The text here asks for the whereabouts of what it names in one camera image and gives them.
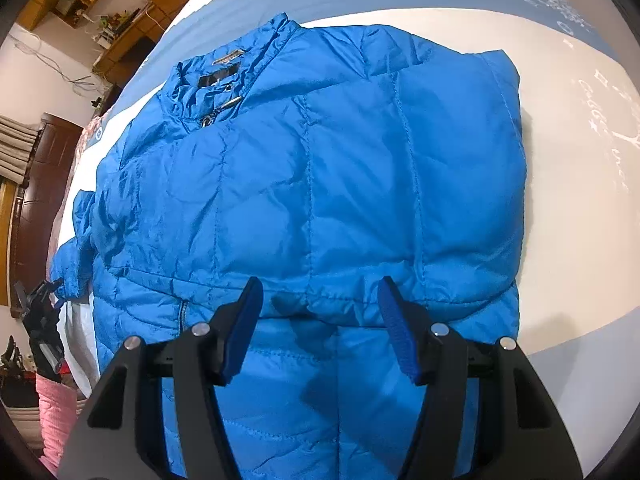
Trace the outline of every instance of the curtain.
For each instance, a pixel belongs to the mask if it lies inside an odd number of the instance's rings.
[[[0,115],[0,175],[22,184],[38,132]]]

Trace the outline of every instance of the white wall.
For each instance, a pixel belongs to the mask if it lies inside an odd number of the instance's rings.
[[[18,40],[38,48],[38,40],[18,25],[10,32]],[[98,91],[76,94],[70,83],[35,56],[15,48],[7,37],[0,46],[0,114],[24,124],[37,124],[44,112],[56,115],[79,126],[86,126],[94,114],[91,100],[103,94],[103,81],[90,69],[71,59],[50,44],[42,42],[40,53],[54,59],[69,78],[89,76],[98,84]]]
[[[8,306],[0,305],[0,354],[3,354],[6,350],[10,335],[14,336],[22,355],[27,356],[31,353],[29,336],[22,326],[22,322],[11,317],[11,311]]]
[[[147,0],[98,0],[88,12],[92,20],[98,20],[104,14],[124,11],[131,12],[146,5]],[[64,52],[71,59],[91,69],[95,60],[104,49],[92,40],[97,34],[99,24],[80,19],[78,28],[63,22],[52,12],[48,13],[35,28],[34,33],[52,47]]]
[[[122,14],[125,10],[133,12],[136,9],[142,9],[148,0],[98,0],[88,12],[92,19],[99,18],[105,14],[114,14],[119,12]]]

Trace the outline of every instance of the pink blanket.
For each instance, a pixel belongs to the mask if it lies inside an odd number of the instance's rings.
[[[40,397],[40,427],[44,443],[40,461],[55,476],[71,428],[76,423],[76,399],[72,388],[36,375],[36,391]]]

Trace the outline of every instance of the bed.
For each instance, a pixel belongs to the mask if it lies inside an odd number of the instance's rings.
[[[461,53],[504,50],[520,73],[527,156],[518,342],[555,401],[585,474],[640,400],[640,96],[613,49],[566,0],[190,0],[90,139],[62,212],[179,60],[278,12],[305,27],[393,25]],[[98,379],[88,303],[59,330],[85,394]]]

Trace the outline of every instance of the metal zipper tab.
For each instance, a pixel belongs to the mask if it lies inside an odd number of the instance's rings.
[[[238,104],[242,101],[242,96],[234,97],[233,99],[229,99],[223,105],[220,105],[218,108],[212,111],[209,115],[206,115],[200,121],[200,127],[206,128],[207,126],[211,126],[213,122],[216,120],[216,117],[220,114],[222,110],[226,110],[227,108],[231,108],[233,105]]]
[[[218,112],[220,112],[222,110],[226,110],[227,108],[231,108],[233,105],[238,104],[240,101],[242,101],[242,96],[238,96],[238,97],[234,97],[233,99],[229,99],[229,101],[224,103],[222,106],[218,107]]]

